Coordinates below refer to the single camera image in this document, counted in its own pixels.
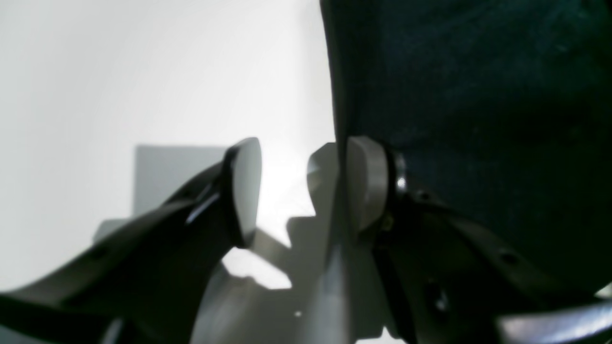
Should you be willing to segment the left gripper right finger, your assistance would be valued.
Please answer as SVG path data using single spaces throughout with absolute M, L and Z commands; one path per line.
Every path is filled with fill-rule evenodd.
M 536 268 L 367 136 L 346 142 L 350 222 L 408 344 L 609 344 L 611 300 Z

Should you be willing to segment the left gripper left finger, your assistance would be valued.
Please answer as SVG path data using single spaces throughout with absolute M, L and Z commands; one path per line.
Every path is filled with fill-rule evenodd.
M 38 281 L 1 294 L 1 325 L 53 344 L 187 344 L 216 265 L 251 245 L 262 180 L 256 138 L 159 207 Z

